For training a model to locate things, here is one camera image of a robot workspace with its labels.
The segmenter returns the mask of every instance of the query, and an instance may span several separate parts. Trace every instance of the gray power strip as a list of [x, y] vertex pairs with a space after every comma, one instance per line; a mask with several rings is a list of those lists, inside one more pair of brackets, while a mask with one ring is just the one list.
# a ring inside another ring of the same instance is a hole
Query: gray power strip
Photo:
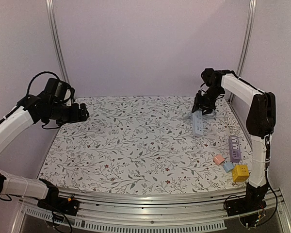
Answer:
[[231, 162], [239, 163], [239, 161], [242, 159], [241, 147], [239, 145], [239, 138], [235, 135], [231, 135], [228, 138], [228, 144], [229, 144], [229, 155], [231, 158]]
[[204, 124], [203, 124], [203, 113], [201, 110], [193, 112], [193, 135], [203, 136], [204, 135]]

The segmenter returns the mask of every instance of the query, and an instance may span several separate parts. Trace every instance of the blue cube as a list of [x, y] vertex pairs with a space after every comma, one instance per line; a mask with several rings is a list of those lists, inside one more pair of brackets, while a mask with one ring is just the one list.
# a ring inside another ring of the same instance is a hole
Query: blue cube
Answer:
[[223, 168], [226, 173], [229, 173], [234, 169], [234, 165], [231, 162], [226, 162], [225, 164], [223, 164]]

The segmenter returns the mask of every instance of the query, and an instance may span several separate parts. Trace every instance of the yellow cube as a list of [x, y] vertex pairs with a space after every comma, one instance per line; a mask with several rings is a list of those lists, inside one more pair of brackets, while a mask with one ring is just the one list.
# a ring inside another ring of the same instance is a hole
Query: yellow cube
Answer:
[[232, 171], [233, 182], [243, 182], [249, 177], [247, 165], [236, 165]]

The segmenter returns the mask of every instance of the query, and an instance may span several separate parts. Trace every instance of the pink cube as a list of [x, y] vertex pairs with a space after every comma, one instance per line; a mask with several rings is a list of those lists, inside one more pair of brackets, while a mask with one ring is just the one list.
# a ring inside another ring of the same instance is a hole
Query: pink cube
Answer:
[[225, 159], [222, 157], [222, 155], [218, 154], [213, 158], [213, 161], [215, 162], [215, 164], [220, 165], [225, 161]]

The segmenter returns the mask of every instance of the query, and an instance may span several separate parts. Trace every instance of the purple power strip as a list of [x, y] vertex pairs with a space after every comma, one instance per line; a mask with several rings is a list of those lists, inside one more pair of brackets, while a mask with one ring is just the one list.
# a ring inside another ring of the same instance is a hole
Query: purple power strip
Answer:
[[229, 144], [229, 155], [231, 158], [232, 163], [239, 163], [239, 161], [242, 159], [241, 154], [241, 148], [239, 145], [239, 139], [237, 136], [230, 136], [228, 138], [228, 144]]

